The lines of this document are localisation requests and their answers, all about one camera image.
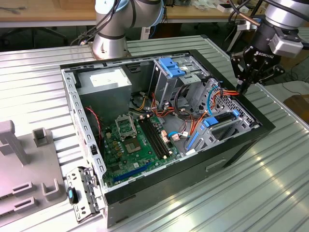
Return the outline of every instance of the blue tab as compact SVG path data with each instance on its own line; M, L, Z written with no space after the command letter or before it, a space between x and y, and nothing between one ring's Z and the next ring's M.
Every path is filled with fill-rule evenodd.
M237 110L233 110L233 114L238 117L240 115L240 113Z
M193 139L191 140L191 142L189 143L189 146L187 146L187 150L190 150L190 147L192 146L192 144L194 143L194 141L197 139L199 133L196 132Z
M206 118L203 122L204 122L206 127L210 127L212 125L219 123L218 120L215 117Z
M171 58L160 58L159 63L164 68L164 70L170 75L170 77L178 77L185 75L185 72L182 71L176 62Z

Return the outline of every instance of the metal table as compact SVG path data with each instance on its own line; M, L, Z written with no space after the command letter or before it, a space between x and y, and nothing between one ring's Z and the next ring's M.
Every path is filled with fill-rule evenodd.
M189 36L128 42L133 55L197 49L233 84L229 58L209 39ZM69 116L59 64L93 60L88 46L0 53L0 120L16 135L53 132L63 176L85 165ZM308 231L308 126L262 86L247 98L276 129L236 164L108 230L98 215L78 225L69 200L0 231Z

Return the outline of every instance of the wooden table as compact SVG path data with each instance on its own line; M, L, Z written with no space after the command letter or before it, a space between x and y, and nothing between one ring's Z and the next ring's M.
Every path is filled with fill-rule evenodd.
M95 10L63 10L58 0L0 0L1 7L27 6L21 14L0 10L0 28L95 25ZM168 23L226 22L229 13L194 6L167 7Z
M194 6L167 7L168 23L212 23L227 22L230 13L222 13L217 9L210 8L200 11Z
M21 14L0 10L0 28L84 26L96 24L93 10L63 10L58 0L0 0L1 7L27 6Z

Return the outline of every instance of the open computer tower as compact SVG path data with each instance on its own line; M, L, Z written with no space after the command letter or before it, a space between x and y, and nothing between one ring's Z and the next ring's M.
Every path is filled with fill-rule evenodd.
M88 162L67 174L78 222L108 227L236 162L275 127L196 50L61 66Z

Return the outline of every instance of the ram slot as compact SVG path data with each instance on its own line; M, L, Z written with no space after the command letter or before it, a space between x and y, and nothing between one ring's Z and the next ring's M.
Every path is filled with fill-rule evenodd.
M168 157L169 151L166 148L160 136L155 131L150 120L149 119L140 120L139 124L158 159L159 160L163 159L164 156Z

